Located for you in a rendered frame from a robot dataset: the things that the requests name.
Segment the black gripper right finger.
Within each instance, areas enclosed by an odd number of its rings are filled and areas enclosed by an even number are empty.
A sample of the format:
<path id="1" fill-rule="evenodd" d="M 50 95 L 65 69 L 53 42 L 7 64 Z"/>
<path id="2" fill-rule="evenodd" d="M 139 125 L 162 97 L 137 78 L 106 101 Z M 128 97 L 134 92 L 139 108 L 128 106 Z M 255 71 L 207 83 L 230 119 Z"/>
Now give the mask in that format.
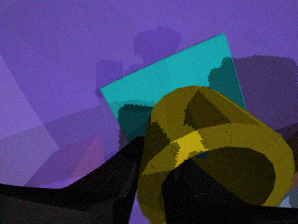
<path id="1" fill-rule="evenodd" d="M 166 224 L 298 224 L 298 208 L 243 202 L 192 159 L 162 184 Z"/>

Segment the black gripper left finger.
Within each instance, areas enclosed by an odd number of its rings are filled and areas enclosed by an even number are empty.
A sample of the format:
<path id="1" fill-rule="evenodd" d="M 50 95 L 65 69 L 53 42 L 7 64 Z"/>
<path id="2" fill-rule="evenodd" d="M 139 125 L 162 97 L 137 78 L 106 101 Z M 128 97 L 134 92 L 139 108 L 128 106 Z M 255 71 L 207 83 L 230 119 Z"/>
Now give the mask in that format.
<path id="1" fill-rule="evenodd" d="M 129 224 L 145 137 L 64 188 L 0 184 L 0 224 Z"/>

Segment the tan flat bar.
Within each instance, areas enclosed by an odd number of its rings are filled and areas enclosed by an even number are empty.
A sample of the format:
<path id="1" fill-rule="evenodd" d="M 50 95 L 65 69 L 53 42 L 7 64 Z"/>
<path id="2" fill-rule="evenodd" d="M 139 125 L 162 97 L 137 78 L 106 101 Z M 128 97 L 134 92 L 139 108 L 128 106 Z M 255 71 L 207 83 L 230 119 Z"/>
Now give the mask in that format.
<path id="1" fill-rule="evenodd" d="M 298 185 L 298 131 L 294 133 L 293 136 L 290 136 L 289 139 L 286 140 L 286 143 L 289 144 L 289 147 L 291 148 L 291 151 L 293 151 L 294 155 L 294 165 L 295 165 L 295 172 L 293 177 L 293 183 L 291 183 L 291 186 L 289 190 L 295 188 L 295 186 Z M 287 192 L 289 192 L 287 190 Z M 287 193 L 286 192 L 286 193 Z"/>

